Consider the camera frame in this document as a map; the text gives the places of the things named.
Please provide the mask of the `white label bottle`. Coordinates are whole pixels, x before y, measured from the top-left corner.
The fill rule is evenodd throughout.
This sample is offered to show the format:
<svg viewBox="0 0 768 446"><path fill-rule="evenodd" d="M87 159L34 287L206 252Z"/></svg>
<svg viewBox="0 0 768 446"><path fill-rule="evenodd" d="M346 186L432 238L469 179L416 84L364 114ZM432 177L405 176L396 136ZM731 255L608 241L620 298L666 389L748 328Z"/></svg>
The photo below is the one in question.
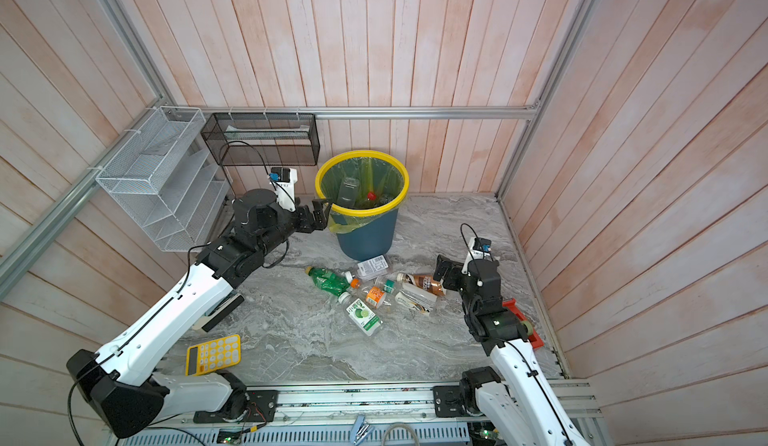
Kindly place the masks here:
<svg viewBox="0 0 768 446"><path fill-rule="evenodd" d="M429 315L434 309L438 297L409 283L399 283L395 300L411 310Z"/></svg>

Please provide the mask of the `green plastic bottle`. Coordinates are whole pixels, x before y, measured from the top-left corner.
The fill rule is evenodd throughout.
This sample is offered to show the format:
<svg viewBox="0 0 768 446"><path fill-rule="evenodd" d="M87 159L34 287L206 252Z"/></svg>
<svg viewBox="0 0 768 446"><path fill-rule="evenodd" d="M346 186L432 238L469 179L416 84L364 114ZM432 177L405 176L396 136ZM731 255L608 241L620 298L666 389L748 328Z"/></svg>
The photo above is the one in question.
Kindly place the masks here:
<svg viewBox="0 0 768 446"><path fill-rule="evenodd" d="M350 282L343 275L337 275L327 268L310 266L305 269L305 273L316 288L336 298L351 288Z"/></svg>

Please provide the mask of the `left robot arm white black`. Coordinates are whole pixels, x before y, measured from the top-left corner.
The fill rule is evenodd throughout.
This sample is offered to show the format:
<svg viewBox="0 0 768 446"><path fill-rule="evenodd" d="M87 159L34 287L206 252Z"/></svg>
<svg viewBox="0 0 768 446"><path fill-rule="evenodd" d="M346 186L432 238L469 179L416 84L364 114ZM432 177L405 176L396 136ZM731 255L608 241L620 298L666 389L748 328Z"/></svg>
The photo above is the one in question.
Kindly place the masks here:
<svg viewBox="0 0 768 446"><path fill-rule="evenodd" d="M233 293L266 256L294 233L323 231L331 203L291 200L287 208L272 190L247 192L233 204L222 234L198 247L184 278L140 319L97 351L77 351L66 363L84 401L119 439L152 423L193 412L210 412L227 422L247 415L247 388L228 370L203 376L170 376L155 368L201 317Z"/></svg>

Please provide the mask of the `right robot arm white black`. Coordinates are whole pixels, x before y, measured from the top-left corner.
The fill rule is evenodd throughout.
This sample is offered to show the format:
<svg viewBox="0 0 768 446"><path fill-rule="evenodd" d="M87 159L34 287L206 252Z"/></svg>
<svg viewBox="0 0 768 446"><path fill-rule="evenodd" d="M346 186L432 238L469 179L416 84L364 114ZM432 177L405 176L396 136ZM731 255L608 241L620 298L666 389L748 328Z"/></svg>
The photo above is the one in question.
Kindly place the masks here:
<svg viewBox="0 0 768 446"><path fill-rule="evenodd" d="M462 374L462 402L481 414L507 445L585 445L539 366L522 321L503 306L494 259L462 265L437 257L434 279L460 293L465 323L490 358L490 367Z"/></svg>

